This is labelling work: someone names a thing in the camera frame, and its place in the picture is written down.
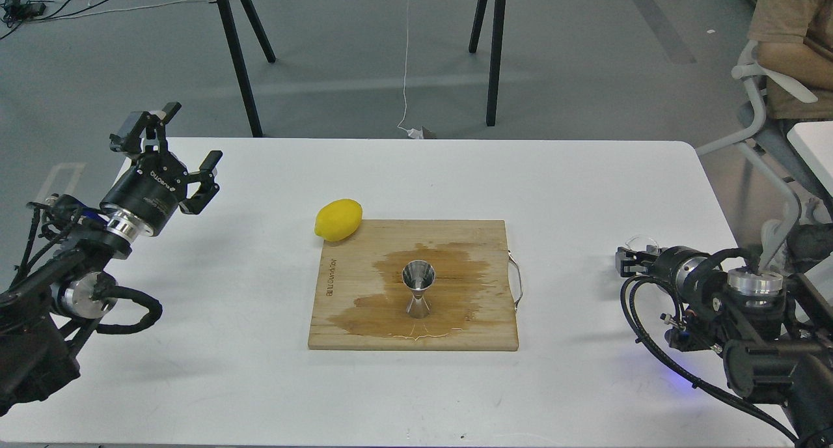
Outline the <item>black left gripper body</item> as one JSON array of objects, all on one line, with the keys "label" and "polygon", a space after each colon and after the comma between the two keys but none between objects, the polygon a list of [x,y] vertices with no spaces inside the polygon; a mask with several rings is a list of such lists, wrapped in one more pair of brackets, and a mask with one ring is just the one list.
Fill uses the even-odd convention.
[{"label": "black left gripper body", "polygon": [[184,201],[187,189],[185,165],[175,156],[139,156],[102,199],[107,214],[123,210],[146,225],[149,236],[157,236]]}]

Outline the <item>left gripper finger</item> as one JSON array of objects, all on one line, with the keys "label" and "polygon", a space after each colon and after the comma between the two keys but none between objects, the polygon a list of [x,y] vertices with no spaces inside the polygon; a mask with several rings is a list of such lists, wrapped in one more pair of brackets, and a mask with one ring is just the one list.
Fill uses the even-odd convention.
[{"label": "left gripper finger", "polygon": [[130,113],[119,131],[110,134],[109,148],[129,158],[131,168],[145,156],[162,166],[173,167],[175,164],[182,164],[176,155],[169,151],[166,137],[167,124],[181,108],[179,102],[172,102],[161,110]]},{"label": "left gripper finger", "polygon": [[184,188],[188,184],[197,183],[197,192],[193,196],[187,197],[187,189],[185,190],[182,199],[179,202],[180,211],[185,214],[196,216],[202,213],[206,205],[217,195],[220,190],[219,184],[216,182],[216,166],[219,163],[223,152],[220,150],[212,150],[208,152],[200,164],[196,172],[185,173],[181,177]]}]

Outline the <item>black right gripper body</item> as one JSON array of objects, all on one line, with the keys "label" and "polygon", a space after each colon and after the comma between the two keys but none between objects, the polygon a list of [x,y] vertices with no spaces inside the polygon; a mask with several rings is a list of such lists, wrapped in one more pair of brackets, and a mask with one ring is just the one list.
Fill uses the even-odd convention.
[{"label": "black right gripper body", "polygon": [[669,285],[679,297],[690,299],[692,292],[685,288],[685,280],[710,255],[685,246],[660,248],[657,252],[651,265],[651,276]]}]

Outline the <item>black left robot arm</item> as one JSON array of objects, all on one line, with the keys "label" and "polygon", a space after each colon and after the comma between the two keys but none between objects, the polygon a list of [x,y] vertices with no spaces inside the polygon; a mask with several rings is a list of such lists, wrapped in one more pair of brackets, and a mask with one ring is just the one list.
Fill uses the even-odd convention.
[{"label": "black left robot arm", "polygon": [[169,150],[166,127],[180,109],[135,111],[110,136],[130,164],[98,208],[71,195],[29,204],[29,242],[1,300],[2,413],[77,379],[77,354],[92,333],[138,333],[163,314],[154,297],[119,285],[105,267],[128,258],[138,236],[160,234],[176,210],[199,214],[219,192],[221,151],[188,172]]}]

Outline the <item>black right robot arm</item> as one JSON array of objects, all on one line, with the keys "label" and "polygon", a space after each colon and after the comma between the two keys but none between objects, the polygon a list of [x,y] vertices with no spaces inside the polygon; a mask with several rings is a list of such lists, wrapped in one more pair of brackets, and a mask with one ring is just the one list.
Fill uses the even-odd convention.
[{"label": "black right robot arm", "polygon": [[[748,250],[617,249],[621,308],[637,343],[693,388],[764,421],[797,447],[831,446],[831,306],[798,273],[756,269]],[[661,315],[679,351],[714,351],[728,389],[684,370],[649,336],[636,292],[652,284],[674,305]]]}]

